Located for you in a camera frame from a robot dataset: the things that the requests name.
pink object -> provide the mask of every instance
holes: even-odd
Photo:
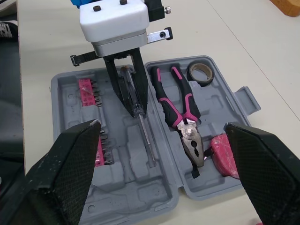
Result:
[[[177,68],[176,68],[176,67],[172,67],[171,69],[175,71],[176,75],[177,75],[178,78],[181,80],[181,79],[182,79],[182,76],[181,76],[181,74],[179,73],[179,71],[177,70]]]
[[[82,106],[96,105],[92,84],[89,78],[78,80],[79,91],[81,96]],[[96,153],[95,167],[104,165],[104,156],[101,144],[101,137],[99,137],[99,143]]]
[[[162,102],[162,101],[166,101],[170,107],[172,107],[172,109],[174,110],[174,112],[176,112],[177,114],[177,120],[173,123],[172,127],[176,128],[177,125],[180,123],[180,121],[182,121],[182,115],[179,113],[179,111],[176,109],[176,107],[173,105],[173,103],[170,101],[170,99],[166,98],[166,97],[162,97],[158,100],[158,102]]]
[[[82,106],[95,105],[95,98],[93,94],[92,85],[89,78],[79,79],[79,91],[81,96]]]
[[[161,82],[161,76],[160,76],[160,69],[157,68],[157,79],[159,82]]]
[[[239,179],[240,177],[227,135],[219,135],[214,137],[210,144],[212,152],[214,153],[211,157],[217,170],[223,176],[231,176]]]
[[[191,93],[187,94],[185,96],[185,102],[186,102],[186,113],[183,115],[183,118],[184,119],[189,119],[189,120],[192,120],[192,121],[197,121],[197,117],[195,117],[192,113],[191,113],[191,110],[190,110],[190,107],[189,107],[189,101],[188,101],[188,98],[189,97],[193,97],[193,95]]]
[[[103,149],[102,149],[102,143],[101,143],[101,137],[99,137],[99,143],[96,153],[96,161],[95,161],[95,167],[104,165],[104,156],[103,156]]]

black tape roll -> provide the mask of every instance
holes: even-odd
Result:
[[[207,76],[206,80],[199,80],[198,78],[196,78],[193,75],[193,72],[197,69],[203,71],[206,74],[206,76]],[[212,82],[212,80],[214,79],[214,74],[213,74],[211,68],[209,68],[205,64],[203,64],[203,63],[193,63],[188,67],[187,78],[188,78],[188,80],[197,81],[198,84],[200,84],[201,87],[205,87],[205,86],[209,85]]]

gray tool case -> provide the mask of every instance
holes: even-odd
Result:
[[[165,123],[161,104],[151,84],[150,69],[158,66],[165,92],[182,112],[180,90],[170,67],[179,63],[184,75],[191,62],[204,63],[212,69],[214,80],[206,87],[190,81],[195,102],[201,112],[197,129],[204,149],[210,140],[224,134],[227,122],[250,125],[247,116],[260,110],[248,87],[232,93],[214,61],[207,56],[150,62],[148,109],[145,119],[157,166],[150,168],[138,121],[132,118],[115,95],[105,68],[56,75],[51,82],[54,139],[75,124],[99,119],[112,149],[112,165],[96,167],[81,216],[81,225],[129,225],[171,211],[183,187],[194,200],[204,200],[242,188],[239,180],[223,177],[212,159],[205,160],[200,176],[192,178],[192,165],[182,147],[180,136]],[[82,107],[78,79],[97,81],[102,106]]]

wooden block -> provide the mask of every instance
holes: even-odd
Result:
[[[285,15],[299,16],[300,15],[300,0],[270,0],[277,6]]]

pliers jaw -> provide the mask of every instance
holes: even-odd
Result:
[[[185,153],[191,160],[192,164],[199,168],[204,166],[203,142],[195,125],[184,124],[182,120],[177,125],[177,128],[182,135],[181,142]]]

